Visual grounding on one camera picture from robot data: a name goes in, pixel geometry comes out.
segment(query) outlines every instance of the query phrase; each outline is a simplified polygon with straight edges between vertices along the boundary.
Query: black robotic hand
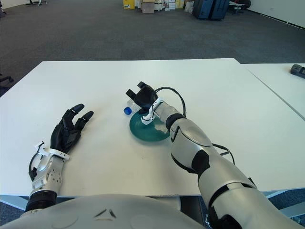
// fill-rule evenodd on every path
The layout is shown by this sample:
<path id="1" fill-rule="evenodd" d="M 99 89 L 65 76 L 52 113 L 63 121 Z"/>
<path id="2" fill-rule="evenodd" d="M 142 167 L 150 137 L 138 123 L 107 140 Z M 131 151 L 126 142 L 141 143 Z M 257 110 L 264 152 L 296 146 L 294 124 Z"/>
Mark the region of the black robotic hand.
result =
<path id="1" fill-rule="evenodd" d="M 93 115 L 93 111 L 89 111 L 83 117 L 79 118 L 76 124 L 73 125 L 72 119 L 84 107 L 84 104 L 78 104 L 66 111 L 52 133 L 51 149 L 57 149 L 67 154 L 69 150 L 78 142 L 81 137 L 82 129 Z"/>
<path id="2" fill-rule="evenodd" d="M 138 84 L 140 91 L 135 94 L 132 90 L 128 90 L 126 95 L 128 95 L 136 104 L 141 108 L 148 111 L 153 103 L 158 99 L 157 92 L 149 85 L 140 82 Z"/>

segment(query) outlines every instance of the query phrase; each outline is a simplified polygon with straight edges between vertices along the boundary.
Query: white table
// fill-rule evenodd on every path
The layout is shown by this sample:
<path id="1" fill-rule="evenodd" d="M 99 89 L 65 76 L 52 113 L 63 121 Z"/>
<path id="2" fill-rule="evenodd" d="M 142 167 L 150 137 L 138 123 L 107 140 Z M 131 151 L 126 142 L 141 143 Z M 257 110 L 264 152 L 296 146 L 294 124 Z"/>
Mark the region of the white table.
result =
<path id="1" fill-rule="evenodd" d="M 64 166 L 60 196 L 199 195 L 197 175 L 173 162 L 169 139 L 131 134 L 122 110 L 139 81 L 179 91 L 188 118 L 228 147 L 261 191 L 305 187 L 305 122 L 235 59 L 42 62 L 0 98 L 0 194 L 30 194 L 34 145 L 47 146 L 63 113 L 83 103 L 79 115 L 95 114 Z M 176 94 L 159 96 L 181 109 Z"/>
<path id="2" fill-rule="evenodd" d="M 305 79 L 290 74 L 293 63 L 243 64 L 305 121 Z"/>

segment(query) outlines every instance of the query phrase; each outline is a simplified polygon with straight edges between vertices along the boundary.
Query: wire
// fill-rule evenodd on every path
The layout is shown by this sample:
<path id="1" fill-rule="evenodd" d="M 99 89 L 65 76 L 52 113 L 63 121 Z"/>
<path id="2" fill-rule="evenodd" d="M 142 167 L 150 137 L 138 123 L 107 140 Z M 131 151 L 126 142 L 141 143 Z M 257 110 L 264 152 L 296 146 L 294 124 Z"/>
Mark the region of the wire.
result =
<path id="1" fill-rule="evenodd" d="M 183 115 L 184 115 L 184 117 L 186 117 L 185 102 L 184 102 L 182 96 L 175 89 L 173 89 L 171 87 L 160 87 L 160 88 L 156 89 L 155 92 L 157 93 L 158 91 L 163 90 L 163 89 L 172 90 L 173 92 L 175 92 L 180 97 L 181 102 L 182 102 L 182 106 L 183 106 Z"/>
<path id="2" fill-rule="evenodd" d="M 40 147 L 44 144 L 44 142 L 42 141 L 42 143 L 38 146 L 37 152 L 34 154 L 34 156 L 32 157 L 32 159 L 30 160 L 30 164 L 29 164 L 29 175 L 30 175 L 30 179 L 33 181 L 34 178 L 36 177 L 37 173 L 36 173 L 36 168 L 34 167 L 32 170 L 32 163 L 34 158 L 38 155 Z"/>
<path id="3" fill-rule="evenodd" d="M 221 145 L 218 145 L 218 144 L 214 144 L 214 143 L 212 143 L 212 145 L 215 146 L 215 147 L 217 147 L 217 148 L 226 150 L 226 152 L 223 152 L 223 153 L 221 153 L 220 155 L 223 156 L 223 155 L 230 154 L 230 155 L 231 155 L 231 158 L 232 158 L 232 161 L 233 161 L 233 164 L 235 165 L 235 160 L 234 160 L 233 154 L 231 153 L 231 151 L 230 151 L 227 147 L 224 147 L 224 146 L 221 146 Z"/>

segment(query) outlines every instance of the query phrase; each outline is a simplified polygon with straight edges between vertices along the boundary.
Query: gray carpet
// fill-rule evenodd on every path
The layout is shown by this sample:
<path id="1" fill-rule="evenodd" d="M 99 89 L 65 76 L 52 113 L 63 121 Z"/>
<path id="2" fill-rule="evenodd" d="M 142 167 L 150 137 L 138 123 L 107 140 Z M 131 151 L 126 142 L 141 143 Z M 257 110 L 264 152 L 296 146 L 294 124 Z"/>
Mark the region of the gray carpet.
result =
<path id="1" fill-rule="evenodd" d="M 304 30 L 250 11 L 200 21 L 183 10 L 151 15 L 123 10 L 122 0 L 48 0 L 6 12 L 0 19 L 0 72 L 15 81 L 4 86 L 14 85 L 41 61 L 234 57 L 240 63 L 305 62 Z M 279 209 L 288 207 L 305 201 L 305 191 L 271 201 Z M 0 225 L 20 214 L 0 203 Z"/>

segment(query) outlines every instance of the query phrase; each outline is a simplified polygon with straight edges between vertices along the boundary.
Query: water bottle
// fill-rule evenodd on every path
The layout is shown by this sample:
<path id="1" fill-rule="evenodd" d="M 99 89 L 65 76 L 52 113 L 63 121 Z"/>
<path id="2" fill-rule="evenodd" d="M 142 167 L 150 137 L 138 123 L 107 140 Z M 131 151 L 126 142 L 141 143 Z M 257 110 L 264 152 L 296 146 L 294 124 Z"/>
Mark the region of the water bottle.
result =
<path id="1" fill-rule="evenodd" d="M 127 107 L 124 108 L 124 113 L 126 115 L 133 115 L 141 109 L 139 105 L 137 105 L 132 99 L 128 100 Z"/>

